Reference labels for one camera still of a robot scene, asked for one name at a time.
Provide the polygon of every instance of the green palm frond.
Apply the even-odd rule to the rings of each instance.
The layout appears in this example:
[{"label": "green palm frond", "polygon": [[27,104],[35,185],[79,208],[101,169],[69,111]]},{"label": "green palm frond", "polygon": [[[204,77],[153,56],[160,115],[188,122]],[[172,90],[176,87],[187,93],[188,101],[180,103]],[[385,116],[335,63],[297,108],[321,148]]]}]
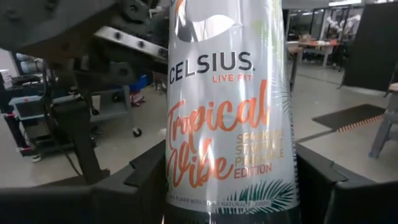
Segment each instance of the green palm frond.
[{"label": "green palm frond", "polygon": [[283,183],[282,180],[260,182],[250,185],[242,189],[240,193],[235,192],[227,197],[224,202],[242,202],[255,203],[268,201],[264,206],[247,206],[247,207],[219,207],[216,209],[220,214],[257,214],[270,213],[285,210],[294,199],[294,185],[291,183]]}]

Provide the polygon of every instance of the blue bin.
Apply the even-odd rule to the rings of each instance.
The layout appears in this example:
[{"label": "blue bin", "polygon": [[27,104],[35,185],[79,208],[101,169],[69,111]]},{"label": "blue bin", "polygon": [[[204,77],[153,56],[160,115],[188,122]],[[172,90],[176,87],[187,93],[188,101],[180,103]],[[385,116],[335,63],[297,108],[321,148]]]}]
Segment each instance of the blue bin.
[{"label": "blue bin", "polygon": [[135,84],[130,85],[130,92],[137,93],[148,85],[147,75],[141,75]]}]

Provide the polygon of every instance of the ceiling light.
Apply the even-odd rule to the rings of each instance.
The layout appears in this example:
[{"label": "ceiling light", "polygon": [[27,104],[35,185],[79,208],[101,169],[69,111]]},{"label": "ceiling light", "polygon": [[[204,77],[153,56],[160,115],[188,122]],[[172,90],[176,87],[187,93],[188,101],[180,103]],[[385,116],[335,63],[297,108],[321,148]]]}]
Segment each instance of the ceiling light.
[{"label": "ceiling light", "polygon": [[348,4],[358,4],[358,3],[362,3],[362,0],[345,0],[345,1],[329,2],[329,6],[344,6]]}]

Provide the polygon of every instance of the black floor mat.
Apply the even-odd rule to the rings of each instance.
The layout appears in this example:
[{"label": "black floor mat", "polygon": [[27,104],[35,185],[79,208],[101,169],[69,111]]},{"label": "black floor mat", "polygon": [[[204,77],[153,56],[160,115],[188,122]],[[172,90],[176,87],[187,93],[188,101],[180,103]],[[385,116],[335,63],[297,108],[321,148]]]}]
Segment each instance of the black floor mat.
[{"label": "black floor mat", "polygon": [[385,111],[386,109],[384,108],[365,104],[319,116],[312,120],[337,131],[340,128],[352,126],[352,124],[369,123],[364,123],[363,121],[369,121],[372,120],[372,118],[380,117]]}]

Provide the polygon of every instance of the energy drink can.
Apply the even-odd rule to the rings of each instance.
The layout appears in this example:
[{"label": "energy drink can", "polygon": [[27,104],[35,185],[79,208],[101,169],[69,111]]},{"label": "energy drink can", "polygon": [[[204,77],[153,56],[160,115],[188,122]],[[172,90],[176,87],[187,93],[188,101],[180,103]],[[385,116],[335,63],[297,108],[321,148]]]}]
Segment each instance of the energy drink can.
[{"label": "energy drink can", "polygon": [[165,223],[299,223],[280,0],[172,0]]}]

